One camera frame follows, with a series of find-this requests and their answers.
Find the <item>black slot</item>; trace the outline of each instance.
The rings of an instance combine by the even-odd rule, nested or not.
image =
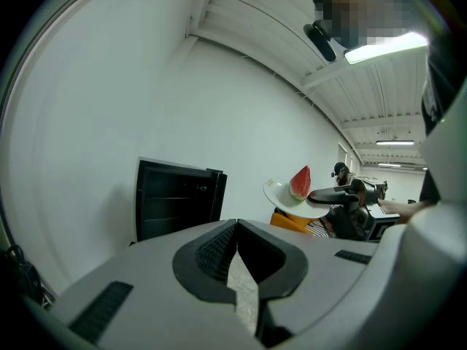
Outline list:
[[[236,253],[236,220],[186,243],[174,255],[172,269],[178,282],[206,302],[236,303],[227,288],[228,269]]]
[[[363,263],[364,265],[368,265],[371,260],[369,255],[348,252],[347,250],[339,250],[335,253],[335,256],[352,262]]]
[[[102,336],[133,286],[120,281],[110,283],[70,324],[70,329],[90,343]]]

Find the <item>ceiling light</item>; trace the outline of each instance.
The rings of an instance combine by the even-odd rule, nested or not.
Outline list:
[[[377,145],[413,145],[413,140],[378,140]]]
[[[345,54],[345,58],[350,65],[354,63],[368,60],[380,55],[387,55],[388,53],[399,52],[401,50],[409,50],[412,48],[426,47],[428,44],[427,39],[415,32],[398,36],[392,39],[385,39],[380,44],[370,44],[363,47],[351,50]]]
[[[378,163],[378,166],[385,166],[385,167],[401,167],[397,163]]]

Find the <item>gray surface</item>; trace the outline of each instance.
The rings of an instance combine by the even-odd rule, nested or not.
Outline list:
[[[259,222],[249,222],[263,228]],[[335,253],[344,249],[373,255],[377,248],[377,244],[373,243],[310,237],[278,227],[267,230],[299,247],[308,259],[308,273],[296,291],[290,297],[269,303],[275,324],[292,333],[301,332],[326,314],[347,294],[365,270],[366,265],[335,257]]]
[[[172,271],[174,253],[223,224],[200,225],[133,245],[70,287],[50,313],[69,324],[108,283],[134,285],[98,341],[102,349],[262,349],[231,304],[192,296]]]
[[[275,324],[295,334],[280,344],[281,350],[383,349],[403,344],[442,304],[466,264],[464,207],[438,205],[422,211],[410,225],[390,227],[379,245],[251,222],[300,247],[309,262],[297,290],[269,303]],[[134,290],[98,342],[103,349],[262,349],[252,336],[257,316],[254,283],[238,256],[228,280],[239,297],[236,313],[233,305],[205,303],[192,296],[171,269],[181,245],[221,224],[132,246],[72,286],[51,314],[68,324],[109,282],[121,280],[133,284]],[[334,257],[340,249],[373,257],[362,265]]]

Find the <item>white panel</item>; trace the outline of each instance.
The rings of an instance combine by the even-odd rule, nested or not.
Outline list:
[[[382,88],[382,117],[396,115],[398,88],[392,61],[380,61],[376,64],[379,83]]]
[[[422,103],[420,100],[423,95],[423,85],[426,82],[427,76],[427,53],[419,53],[417,56],[417,79],[415,88],[414,104],[412,107],[412,114],[422,114]]]
[[[372,69],[373,66],[359,67],[337,77],[337,80],[347,90],[347,95],[352,100],[352,105],[358,111],[360,118],[366,119],[379,116],[375,102],[378,94],[371,88],[368,68]]]
[[[395,57],[393,60],[394,73],[395,73],[395,86],[397,87],[397,112],[393,115],[406,115],[407,106],[412,101],[413,93],[409,92],[409,85],[414,83],[412,77],[414,76],[414,69],[412,68],[412,57],[410,52],[404,53],[404,58]]]
[[[346,163],[347,161],[347,152],[341,145],[339,145],[339,149],[337,152],[337,162],[344,162]]]
[[[355,111],[342,87],[335,79],[328,80],[314,87],[312,92],[318,93],[342,121],[360,119],[359,114]]]
[[[133,238],[140,141],[191,2],[83,0],[20,75],[1,190],[15,240],[57,293]]]
[[[392,150],[392,151],[402,151],[407,152],[408,150],[418,150],[420,148],[420,144],[413,144],[413,145],[378,145],[375,143],[370,144],[356,144],[356,149],[378,149],[378,150]]]
[[[359,153],[364,157],[392,157],[403,160],[403,158],[421,158],[420,152],[418,150],[405,150],[405,149],[359,149]]]
[[[382,126],[412,126],[423,125],[423,118],[421,115],[404,115],[396,117],[383,117],[383,118],[366,118],[364,120],[351,121],[342,123],[343,130],[350,130],[353,128],[368,128],[368,127],[382,127]]]
[[[269,67],[272,71],[278,73],[295,87],[298,88],[300,86],[298,83],[300,75],[295,69],[289,67],[287,63],[284,63],[274,53],[269,52],[267,48],[258,48],[249,38],[238,35],[235,31],[230,31],[226,25],[220,26],[220,21],[218,19],[211,19],[213,14],[214,13],[212,12],[208,12],[202,28],[194,32],[194,35],[238,50],[239,52],[254,58],[264,66]]]
[[[364,124],[366,121],[359,121],[358,123]],[[371,141],[368,143],[376,143],[377,140],[388,140],[393,139],[395,136],[401,140],[413,140],[416,144],[419,144],[425,140],[425,126],[422,123],[415,125],[402,125],[394,128],[393,126],[381,127],[366,127],[349,130],[352,136],[355,137],[356,142],[362,142],[358,139],[359,133],[365,133],[367,136],[371,136]]]
[[[297,68],[301,74],[316,69],[316,56],[308,45],[280,22],[260,10],[238,0],[211,0],[208,6],[209,19],[218,19],[219,26],[228,23],[231,31],[253,40],[267,43],[268,49],[276,53],[282,61]]]
[[[367,154],[361,155],[365,162],[372,163],[394,163],[394,162],[404,162],[404,163],[413,163],[415,165],[425,165],[425,161],[422,158],[418,157],[407,157],[406,155],[376,155],[376,154]]]

